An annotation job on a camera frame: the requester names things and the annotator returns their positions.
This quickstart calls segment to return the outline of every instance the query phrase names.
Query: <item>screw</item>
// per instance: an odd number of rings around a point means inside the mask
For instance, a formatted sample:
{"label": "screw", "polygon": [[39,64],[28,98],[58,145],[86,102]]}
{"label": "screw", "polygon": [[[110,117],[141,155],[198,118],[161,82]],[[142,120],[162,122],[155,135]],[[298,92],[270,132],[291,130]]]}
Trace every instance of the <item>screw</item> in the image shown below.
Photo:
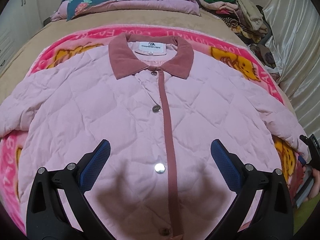
{"label": "screw", "polygon": [[247,164],[247,165],[245,166],[245,168],[246,168],[246,170],[248,170],[248,171],[253,171],[253,166],[252,166],[251,164]]}
{"label": "screw", "polygon": [[282,175],[281,169],[276,169],[275,172],[276,172],[276,174],[278,174],[278,175]]}
{"label": "screw", "polygon": [[42,173],[44,173],[44,172],[45,172],[45,168],[44,168],[44,167],[39,168],[39,170],[38,170],[38,173],[39,173],[39,174],[42,174]]}
{"label": "screw", "polygon": [[68,166],[67,166],[67,169],[72,171],[75,167],[76,167],[75,163],[69,163]]}

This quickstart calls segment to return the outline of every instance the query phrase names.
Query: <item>pink quilted jacket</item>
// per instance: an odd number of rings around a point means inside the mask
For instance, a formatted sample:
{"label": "pink quilted jacket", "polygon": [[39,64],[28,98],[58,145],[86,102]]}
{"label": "pink quilted jacket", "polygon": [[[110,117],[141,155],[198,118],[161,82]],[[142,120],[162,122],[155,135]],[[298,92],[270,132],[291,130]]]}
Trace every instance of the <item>pink quilted jacket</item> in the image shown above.
{"label": "pink quilted jacket", "polygon": [[[140,41],[165,43],[166,55],[137,53]],[[62,169],[107,139],[111,156],[85,196],[118,240],[207,237],[235,198],[211,157],[214,139],[263,171],[281,168],[272,134],[307,157],[285,106],[177,36],[123,33],[41,70],[3,102],[0,124],[0,137],[29,131],[19,163],[24,218],[39,167]]]}

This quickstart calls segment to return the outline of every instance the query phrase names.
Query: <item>cartoon character print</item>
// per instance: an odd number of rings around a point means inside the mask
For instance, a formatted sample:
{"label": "cartoon character print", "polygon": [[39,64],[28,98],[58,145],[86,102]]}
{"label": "cartoon character print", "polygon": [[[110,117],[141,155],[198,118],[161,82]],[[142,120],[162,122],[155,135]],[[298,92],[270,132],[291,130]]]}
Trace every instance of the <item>cartoon character print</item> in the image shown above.
{"label": "cartoon character print", "polygon": [[251,79],[255,81],[261,81],[256,74],[256,69],[254,68],[252,62],[244,57],[238,56],[232,52],[224,51],[211,47],[211,55],[216,60],[227,64],[229,67],[232,67],[240,71],[246,79]]}
{"label": "cartoon character print", "polygon": [[[19,168],[19,159],[20,159],[22,148],[23,148],[23,146],[19,145],[19,146],[17,146],[17,149],[16,149],[16,164],[17,164],[18,168]],[[15,194],[16,194],[18,200],[20,201],[19,193],[18,193],[18,180],[15,185]]]}
{"label": "cartoon character print", "polygon": [[103,46],[103,44],[94,44],[94,45],[84,45],[84,46],[79,46],[76,47],[73,50],[68,50],[68,49],[60,49],[56,56],[54,57],[54,61],[52,64],[50,64],[47,68],[53,68],[56,67],[58,64],[65,62],[67,59],[70,59],[76,54],[80,54],[82,52],[85,52],[89,49],[93,49],[99,46]]}
{"label": "cartoon character print", "polygon": [[287,145],[287,143],[284,140],[276,136],[272,136],[272,138],[275,144],[275,148],[280,157],[284,178],[288,183],[289,177],[292,176],[297,165],[297,160],[294,154],[294,150],[289,145]]}

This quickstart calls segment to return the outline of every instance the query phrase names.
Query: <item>white cabinet door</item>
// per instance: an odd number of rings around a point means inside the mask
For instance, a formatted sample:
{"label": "white cabinet door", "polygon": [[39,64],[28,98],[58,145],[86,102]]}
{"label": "white cabinet door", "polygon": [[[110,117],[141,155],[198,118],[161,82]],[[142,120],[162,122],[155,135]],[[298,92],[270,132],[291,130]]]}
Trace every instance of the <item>white cabinet door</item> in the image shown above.
{"label": "white cabinet door", "polygon": [[32,38],[42,28],[37,0],[23,0],[22,7],[29,38]]}
{"label": "white cabinet door", "polygon": [[1,26],[0,33],[0,74],[5,70],[10,59],[15,54],[15,46],[12,39],[12,33],[9,28]]}
{"label": "white cabinet door", "polygon": [[9,0],[0,15],[0,36],[7,30],[11,33],[15,51],[18,51],[29,38],[23,0]]}

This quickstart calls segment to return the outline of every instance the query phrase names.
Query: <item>beige bed sheet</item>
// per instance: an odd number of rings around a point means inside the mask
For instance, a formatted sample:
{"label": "beige bed sheet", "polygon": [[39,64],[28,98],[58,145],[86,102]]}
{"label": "beige bed sheet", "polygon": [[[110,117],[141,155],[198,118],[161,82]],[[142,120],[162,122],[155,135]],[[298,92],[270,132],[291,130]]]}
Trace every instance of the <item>beige bed sheet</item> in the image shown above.
{"label": "beige bed sheet", "polygon": [[[89,14],[69,22],[60,20],[46,25],[17,52],[7,65],[7,70],[0,77],[0,103],[11,94],[16,85],[25,77],[30,66],[44,48],[75,31],[109,24],[150,24],[181,27],[201,31],[222,40],[245,46],[222,20],[203,10],[201,10],[201,17],[167,11],[119,10]],[[285,98],[289,109],[294,113],[288,98],[280,88],[279,92]]]}

